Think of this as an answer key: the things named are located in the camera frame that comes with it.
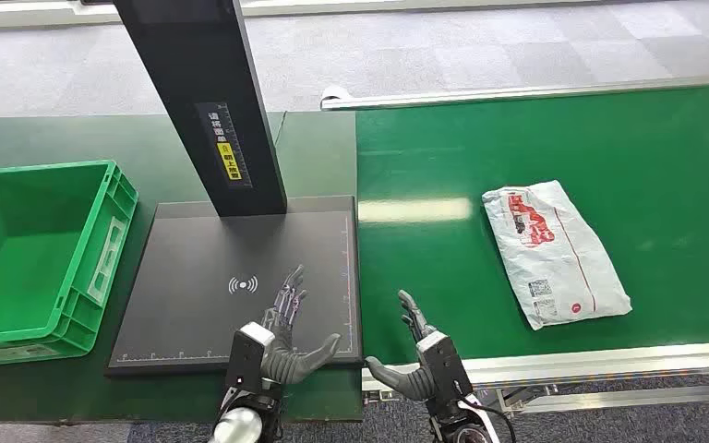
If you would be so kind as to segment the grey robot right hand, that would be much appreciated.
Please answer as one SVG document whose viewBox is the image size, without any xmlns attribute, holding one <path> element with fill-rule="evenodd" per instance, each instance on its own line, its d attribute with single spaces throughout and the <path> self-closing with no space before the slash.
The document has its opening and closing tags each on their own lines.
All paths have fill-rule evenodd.
<svg viewBox="0 0 709 443">
<path fill-rule="evenodd" d="M 398 298 L 405 313 L 401 320 L 409 329 L 413 339 L 419 343 L 438 329 L 429 324 L 414 298 L 405 290 L 398 292 Z M 430 372 L 423 364 L 409 373 L 402 373 L 386 367 L 377 357 L 368 356 L 366 366 L 371 375 L 392 390 L 413 401 L 427 401 L 436 392 L 436 385 Z"/>
</svg>

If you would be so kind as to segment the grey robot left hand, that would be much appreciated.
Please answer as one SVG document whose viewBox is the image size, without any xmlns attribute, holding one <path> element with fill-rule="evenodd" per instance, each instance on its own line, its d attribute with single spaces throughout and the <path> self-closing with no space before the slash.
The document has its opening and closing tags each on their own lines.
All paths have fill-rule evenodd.
<svg viewBox="0 0 709 443">
<path fill-rule="evenodd" d="M 294 324 L 307 296 L 302 288 L 304 266 L 298 265 L 285 278 L 273 305 L 264 311 L 261 325 L 274 335 L 263 355 L 260 371 L 265 378 L 283 385 L 295 385 L 327 364 L 336 354 L 341 335 L 332 333 L 316 350 L 297 353 L 293 346 Z"/>
</svg>

